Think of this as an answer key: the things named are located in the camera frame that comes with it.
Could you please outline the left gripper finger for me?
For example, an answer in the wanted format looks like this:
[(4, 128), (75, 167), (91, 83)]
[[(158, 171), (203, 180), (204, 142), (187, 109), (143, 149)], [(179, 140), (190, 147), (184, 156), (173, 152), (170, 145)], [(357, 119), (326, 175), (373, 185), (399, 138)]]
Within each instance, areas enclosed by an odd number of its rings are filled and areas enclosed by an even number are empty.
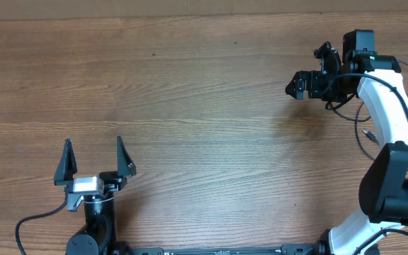
[(136, 175), (136, 166), (128, 154), (122, 137), (117, 136), (117, 172), (119, 176), (132, 177)]
[(56, 186), (70, 186), (73, 184), (74, 175), (77, 172), (77, 163), (74, 156), (72, 141), (66, 139), (62, 157), (57, 166), (54, 175), (54, 184)]

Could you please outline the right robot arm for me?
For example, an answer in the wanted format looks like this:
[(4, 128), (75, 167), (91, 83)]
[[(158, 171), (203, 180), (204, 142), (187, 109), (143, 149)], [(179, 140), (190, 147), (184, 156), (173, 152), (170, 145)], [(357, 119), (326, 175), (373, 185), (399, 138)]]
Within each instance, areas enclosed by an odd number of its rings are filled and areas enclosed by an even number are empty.
[(408, 95), (402, 62), (375, 49), (371, 30), (343, 37), (342, 51), (329, 42), (314, 50), (320, 70), (299, 71), (286, 86), (301, 100), (318, 98), (337, 111), (352, 98), (368, 109), (380, 152), (358, 189), (358, 209), (314, 244), (284, 244), (281, 254), (378, 254), (391, 233), (408, 236)]

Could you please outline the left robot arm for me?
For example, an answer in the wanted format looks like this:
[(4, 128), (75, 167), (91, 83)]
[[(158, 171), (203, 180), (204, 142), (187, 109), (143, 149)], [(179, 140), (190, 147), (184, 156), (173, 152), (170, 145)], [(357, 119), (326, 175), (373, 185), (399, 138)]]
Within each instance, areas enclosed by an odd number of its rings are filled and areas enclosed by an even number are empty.
[(136, 175), (122, 137), (117, 137), (117, 169), (95, 176), (76, 177), (77, 163), (72, 141), (67, 139), (54, 175), (54, 184), (64, 186), (65, 207), (76, 212), (84, 207), (84, 226), (66, 245), (67, 254), (131, 254), (129, 244), (117, 240), (114, 193), (121, 191)]

